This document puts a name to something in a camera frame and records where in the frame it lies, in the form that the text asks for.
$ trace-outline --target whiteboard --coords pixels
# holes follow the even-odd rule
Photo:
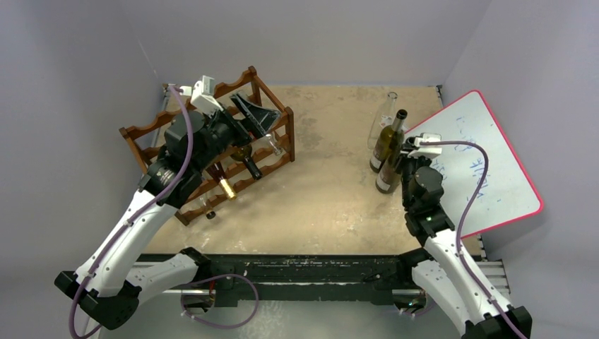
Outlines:
[[[511,147],[482,93],[472,90],[432,117],[409,130],[441,134],[443,141],[470,141],[489,155],[489,172],[466,216],[463,236],[481,233],[535,215],[543,202],[524,166]],[[431,164],[443,175],[441,205],[458,226],[460,217],[482,175],[484,160],[476,149],[463,145],[442,146]]]

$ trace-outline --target red whiteboard border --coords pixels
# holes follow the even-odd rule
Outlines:
[[[499,129],[499,132],[500,132],[500,133],[502,134],[502,136],[504,137],[504,140],[505,140],[505,142],[506,142],[507,146],[509,147],[509,150],[511,151],[511,154],[512,154],[512,155],[514,155],[514,158],[516,159],[516,161],[517,161],[517,163],[518,163],[518,166],[520,166],[520,169],[522,170],[522,173],[524,173],[524,176],[526,177],[526,180],[528,180],[528,183],[530,184],[530,187],[531,187],[531,188],[533,189],[533,191],[535,192],[535,195],[537,196],[537,199],[539,199],[539,208],[538,208],[536,211],[534,211],[534,212],[531,212],[531,213],[529,213],[529,214],[522,215],[522,216],[520,216],[520,217],[517,217],[517,218],[514,218],[514,219],[512,219],[512,220],[507,220],[507,221],[501,222],[501,223],[499,223],[499,224],[497,224],[497,225],[495,225],[495,226],[491,226],[491,227],[485,228],[484,230],[480,230],[480,231],[478,231],[478,232],[474,232],[474,233],[470,233],[470,234],[467,234],[467,235],[463,235],[463,236],[462,236],[462,238],[470,237],[470,236],[473,236],[474,234],[480,234],[480,233],[483,233],[483,232],[487,232],[487,231],[493,230],[493,229],[495,229],[495,228],[498,228],[498,227],[501,227],[501,226],[507,225],[507,224],[509,224],[509,223],[516,222],[516,221],[518,221],[518,220],[522,220],[522,219],[525,219],[525,218],[528,218],[528,217],[532,217],[533,215],[537,215],[537,214],[539,214],[539,213],[540,213],[540,212],[543,210],[543,208],[545,207],[545,202],[544,202],[544,201],[543,201],[543,199],[541,198],[541,195],[539,194],[539,191],[537,190],[537,187],[536,187],[536,186],[535,186],[535,184],[533,183],[533,180],[532,180],[532,179],[530,179],[530,175],[528,175],[528,172],[526,171],[526,169],[524,168],[524,165],[523,165],[523,164],[522,164],[522,162],[520,161],[520,158],[519,158],[519,157],[518,157],[518,155],[516,154],[516,151],[514,150],[514,147],[513,147],[513,146],[511,145],[511,143],[509,142],[509,139],[507,138],[506,134],[504,133],[504,130],[503,130],[503,128],[502,128],[502,125],[501,125],[501,124],[499,124],[499,122],[497,121],[497,118],[495,117],[495,114],[493,114],[493,111],[491,110],[491,107],[489,106],[489,103],[488,103],[488,102],[487,102],[487,100],[485,99],[485,96],[484,96],[484,95],[482,95],[482,93],[481,93],[479,90],[470,90],[470,91],[468,91],[466,94],[462,95],[462,96],[461,96],[461,97],[459,97],[458,99],[455,99],[455,100],[454,100],[454,101],[453,101],[451,104],[449,104],[449,105],[445,106],[443,109],[441,109],[441,110],[440,110],[440,111],[438,111],[437,113],[435,113],[435,114],[433,114],[432,116],[430,116],[430,117],[428,117],[428,118],[426,118],[426,119],[422,120],[422,121],[421,121],[419,124],[417,124],[416,126],[412,127],[412,128],[409,130],[409,131],[412,131],[412,130],[413,130],[413,129],[415,129],[416,127],[418,127],[418,126],[422,125],[422,124],[423,124],[423,123],[425,123],[425,122],[426,122],[428,119],[431,119],[431,118],[432,118],[432,117],[434,117],[435,115],[437,115],[437,114],[439,114],[439,113],[443,112],[443,111],[444,111],[444,110],[445,110],[447,107],[449,107],[449,106],[453,105],[454,103],[458,102],[458,101],[459,101],[461,98],[463,98],[463,97],[465,97],[466,95],[469,95],[469,94],[471,94],[471,93],[477,93],[477,94],[480,96],[480,98],[482,99],[482,102],[484,102],[484,103],[485,103],[485,106],[486,106],[486,108],[487,108],[487,111],[489,111],[489,113],[491,114],[491,117],[493,118],[493,121],[495,121],[495,126],[497,126],[497,128]]]

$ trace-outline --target black bottle cap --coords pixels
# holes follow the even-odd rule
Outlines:
[[[408,117],[408,111],[406,111],[405,109],[400,109],[397,111],[397,114],[395,115],[395,117],[397,119],[405,119]]]

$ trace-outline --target wall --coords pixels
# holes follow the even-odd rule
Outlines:
[[[0,11],[0,338],[67,338],[53,286],[122,215],[140,171],[118,128],[160,83],[117,0],[4,0]]]
[[[164,82],[439,85],[490,0],[122,0]]]
[[[485,237],[534,338],[599,337],[597,36],[597,1],[493,1],[444,84],[482,91],[545,200]]]

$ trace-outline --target wine rack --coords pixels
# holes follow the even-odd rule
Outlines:
[[[275,134],[277,144],[279,148],[282,148],[284,150],[284,153],[276,163],[272,165],[263,165],[262,167],[260,167],[260,170],[263,174],[263,178],[261,180],[264,180],[264,177],[267,177],[276,169],[281,168],[283,165],[286,165],[289,162],[295,161],[295,130],[293,124],[293,111],[291,110],[291,108],[284,106],[282,102],[273,94],[273,92],[268,88],[268,86],[266,86],[262,79],[258,77],[258,73],[256,72],[256,69],[253,66],[250,66],[246,71],[244,71],[239,77],[239,79],[237,79],[237,81],[235,81],[234,83],[219,83],[218,85],[216,85],[214,89],[214,98],[218,99],[219,97],[231,93],[247,84],[251,84],[251,95],[249,96],[249,101],[253,102],[256,105],[262,106],[263,93],[281,112],[281,118],[279,119],[277,124],[271,129],[271,133]],[[188,110],[196,109],[190,103],[189,98],[186,100],[185,106]],[[232,116],[240,114],[239,110],[233,106],[227,107],[227,111]],[[148,170],[148,166],[152,164],[152,159],[158,154],[160,145],[157,145],[156,147],[142,149],[139,146],[139,144],[137,144],[136,140],[170,123],[172,118],[179,113],[181,113],[180,109],[172,112],[162,111],[156,114],[156,118],[154,118],[154,121],[152,121],[150,124],[146,126],[130,126],[128,128],[120,128],[119,131],[121,132],[121,135],[127,142],[127,145],[129,145],[129,148],[131,149],[131,152],[133,153],[143,173],[146,173]],[[283,134],[279,134],[276,132],[276,130],[280,129],[281,127],[285,127],[285,133]],[[254,149],[255,152],[252,155],[252,158],[254,159],[254,162],[256,164],[258,164],[261,160],[267,158],[269,155],[273,154],[273,150],[271,148],[256,149],[254,147]],[[222,153],[215,159],[215,162],[220,162],[221,160],[231,156],[231,154],[233,154],[233,152],[235,151],[236,148],[229,147],[229,149],[227,149],[224,153]],[[243,191],[255,182],[255,180],[251,177],[249,179],[240,179],[235,182],[235,176],[242,173],[243,171],[247,171],[247,169],[240,162],[236,162],[230,165],[225,170],[226,176],[232,183],[233,189],[236,192]],[[212,179],[205,180],[202,183],[202,185],[200,185],[200,187],[197,188],[197,190],[195,190],[195,192],[193,192],[192,195],[190,195],[189,199],[187,200],[187,203],[196,200],[206,192],[209,192],[212,189],[214,189],[217,185],[218,184]],[[213,207],[227,200],[224,194],[215,194],[206,198],[209,199],[210,204]],[[203,210],[203,208],[197,208],[188,210],[185,213],[177,211],[175,216],[181,223],[187,226],[193,219],[199,217],[200,215],[203,215],[204,213],[205,211]]]

